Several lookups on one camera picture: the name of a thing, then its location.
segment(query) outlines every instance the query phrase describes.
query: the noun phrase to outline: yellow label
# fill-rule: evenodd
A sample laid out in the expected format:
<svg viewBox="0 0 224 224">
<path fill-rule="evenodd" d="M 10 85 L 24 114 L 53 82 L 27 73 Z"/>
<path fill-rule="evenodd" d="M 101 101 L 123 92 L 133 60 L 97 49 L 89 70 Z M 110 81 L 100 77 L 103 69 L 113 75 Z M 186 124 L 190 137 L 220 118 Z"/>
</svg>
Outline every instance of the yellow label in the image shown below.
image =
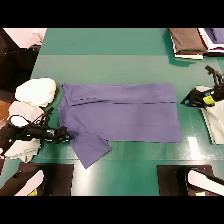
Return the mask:
<svg viewBox="0 0 224 224">
<path fill-rule="evenodd" d="M 198 193 L 195 193 L 196 196 L 205 196 L 205 192 L 198 192 Z"/>
<path fill-rule="evenodd" d="M 214 104 L 215 103 L 212 96 L 206 96 L 206 97 L 203 98 L 203 100 L 206 104 Z"/>
<path fill-rule="evenodd" d="M 37 196 L 37 189 L 28 194 L 28 196 Z"/>
</svg>

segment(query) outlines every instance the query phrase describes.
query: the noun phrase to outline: purple fabric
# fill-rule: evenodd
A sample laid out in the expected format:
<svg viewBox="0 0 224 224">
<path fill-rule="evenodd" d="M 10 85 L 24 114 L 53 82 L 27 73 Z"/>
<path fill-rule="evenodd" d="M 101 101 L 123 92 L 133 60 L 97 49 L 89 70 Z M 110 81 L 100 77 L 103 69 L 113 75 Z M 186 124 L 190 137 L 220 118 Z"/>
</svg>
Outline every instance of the purple fabric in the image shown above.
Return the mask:
<svg viewBox="0 0 224 224">
<path fill-rule="evenodd" d="M 74 136 L 72 147 L 85 168 L 111 150 L 108 140 L 182 141 L 170 84 L 64 84 L 63 89 L 59 121 Z"/>
<path fill-rule="evenodd" d="M 224 28 L 204 28 L 213 44 L 224 44 Z"/>
</svg>

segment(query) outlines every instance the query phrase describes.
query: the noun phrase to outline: green table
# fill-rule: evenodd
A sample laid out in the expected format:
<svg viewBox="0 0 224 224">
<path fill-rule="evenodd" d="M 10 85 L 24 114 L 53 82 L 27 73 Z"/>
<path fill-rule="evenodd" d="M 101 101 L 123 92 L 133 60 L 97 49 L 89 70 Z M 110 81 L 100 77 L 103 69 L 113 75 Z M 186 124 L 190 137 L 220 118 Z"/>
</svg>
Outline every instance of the green table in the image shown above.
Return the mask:
<svg viewBox="0 0 224 224">
<path fill-rule="evenodd" d="M 206 65 L 224 71 L 222 59 L 175 59 L 165 28 L 48 29 L 32 78 L 57 82 L 59 90 L 50 106 L 60 102 L 64 82 L 170 82 L 177 93 L 183 142 L 111 142 L 112 152 L 87 170 L 68 143 L 44 144 L 33 161 L 75 163 L 72 195 L 158 195 L 157 164 L 211 164 L 215 175 L 224 178 L 224 147 L 211 144 L 199 110 L 179 104 L 196 85 L 213 85 Z M 57 110 L 50 125 L 59 126 Z M 13 173 L 11 169 L 6 174 L 6 166 L 16 170 L 18 161 L 6 162 L 1 183 Z"/>
</svg>

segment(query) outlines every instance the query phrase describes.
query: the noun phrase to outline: yellow sticker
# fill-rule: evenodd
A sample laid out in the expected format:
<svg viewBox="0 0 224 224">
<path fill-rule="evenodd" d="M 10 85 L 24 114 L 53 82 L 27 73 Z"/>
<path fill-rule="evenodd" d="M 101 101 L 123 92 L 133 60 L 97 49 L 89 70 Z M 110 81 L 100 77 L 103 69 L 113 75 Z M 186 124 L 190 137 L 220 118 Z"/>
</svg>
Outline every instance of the yellow sticker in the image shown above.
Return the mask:
<svg viewBox="0 0 224 224">
<path fill-rule="evenodd" d="M 205 196 L 205 192 L 198 192 L 198 193 L 195 193 L 196 196 Z"/>
<path fill-rule="evenodd" d="M 213 100 L 213 98 L 212 98 L 212 96 L 206 96 L 206 97 L 204 97 L 203 98 L 203 100 L 204 100 L 204 102 L 206 103 L 206 104 L 214 104 L 215 103 L 215 101 Z"/>
<path fill-rule="evenodd" d="M 28 196 L 37 196 L 37 189 L 28 194 Z"/>
</svg>

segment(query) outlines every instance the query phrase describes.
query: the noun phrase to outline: brown folded cloth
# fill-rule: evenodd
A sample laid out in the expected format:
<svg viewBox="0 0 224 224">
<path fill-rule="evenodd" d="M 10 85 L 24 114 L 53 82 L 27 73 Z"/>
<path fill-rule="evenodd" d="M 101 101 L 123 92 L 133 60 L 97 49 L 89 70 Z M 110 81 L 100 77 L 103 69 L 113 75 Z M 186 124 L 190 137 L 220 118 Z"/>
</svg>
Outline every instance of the brown folded cloth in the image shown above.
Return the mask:
<svg viewBox="0 0 224 224">
<path fill-rule="evenodd" d="M 207 52 L 197 28 L 170 28 L 177 51 Z"/>
</svg>

